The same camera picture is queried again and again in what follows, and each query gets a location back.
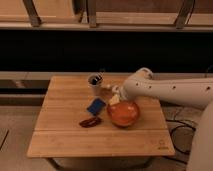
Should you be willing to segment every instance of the wooden table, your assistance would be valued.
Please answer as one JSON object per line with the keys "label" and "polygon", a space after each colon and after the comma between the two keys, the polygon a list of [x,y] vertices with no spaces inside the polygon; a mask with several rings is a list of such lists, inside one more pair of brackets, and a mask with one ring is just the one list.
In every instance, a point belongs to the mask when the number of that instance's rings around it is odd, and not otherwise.
{"label": "wooden table", "polygon": [[[103,75],[103,84],[121,85],[126,75]],[[94,100],[86,75],[54,76],[51,79],[28,149],[28,157],[42,157],[55,167],[54,157],[116,157],[174,155],[173,144],[157,99],[140,97],[141,116],[133,126],[114,126],[104,108],[103,123],[82,128],[91,117],[86,108]],[[112,97],[105,90],[104,101]]]}

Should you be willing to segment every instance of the small cup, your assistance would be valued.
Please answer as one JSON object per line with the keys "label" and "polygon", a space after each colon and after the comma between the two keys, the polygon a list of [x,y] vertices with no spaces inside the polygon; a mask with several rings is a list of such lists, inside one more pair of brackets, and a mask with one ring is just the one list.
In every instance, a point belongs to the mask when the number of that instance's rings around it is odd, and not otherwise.
{"label": "small cup", "polygon": [[102,76],[100,74],[90,75],[88,78],[88,82],[93,94],[95,96],[99,96],[101,93],[101,84],[103,82]]}

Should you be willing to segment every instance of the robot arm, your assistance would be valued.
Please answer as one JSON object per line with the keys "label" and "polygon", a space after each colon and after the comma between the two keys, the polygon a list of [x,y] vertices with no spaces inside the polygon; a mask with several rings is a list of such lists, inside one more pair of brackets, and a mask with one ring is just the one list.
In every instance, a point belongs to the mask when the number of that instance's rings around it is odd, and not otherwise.
{"label": "robot arm", "polygon": [[150,96],[167,102],[205,109],[197,127],[187,171],[213,170],[213,79],[153,80],[142,68],[124,81],[118,94],[122,100]]}
{"label": "robot arm", "polygon": [[213,78],[153,80],[148,68],[141,68],[128,77],[119,95],[123,100],[149,96],[163,101],[205,109],[213,101]]}

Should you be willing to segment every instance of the orange bowl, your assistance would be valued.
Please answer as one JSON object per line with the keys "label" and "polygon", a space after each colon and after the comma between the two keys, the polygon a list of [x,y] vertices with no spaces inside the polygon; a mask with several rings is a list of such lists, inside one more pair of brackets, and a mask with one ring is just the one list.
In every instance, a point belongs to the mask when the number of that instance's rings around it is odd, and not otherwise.
{"label": "orange bowl", "polygon": [[107,113],[117,126],[128,127],[133,125],[140,116],[138,105],[133,101],[122,101],[107,106]]}

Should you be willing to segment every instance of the blue object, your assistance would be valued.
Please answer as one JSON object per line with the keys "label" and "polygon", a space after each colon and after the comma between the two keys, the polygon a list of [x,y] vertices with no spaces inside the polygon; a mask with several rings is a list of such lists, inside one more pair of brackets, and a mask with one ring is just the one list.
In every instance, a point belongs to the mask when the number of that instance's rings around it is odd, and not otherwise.
{"label": "blue object", "polygon": [[96,98],[95,100],[93,100],[92,104],[89,107],[87,107],[87,110],[92,115],[96,116],[104,106],[106,106],[106,103],[104,103],[104,101],[101,100],[100,98]]}

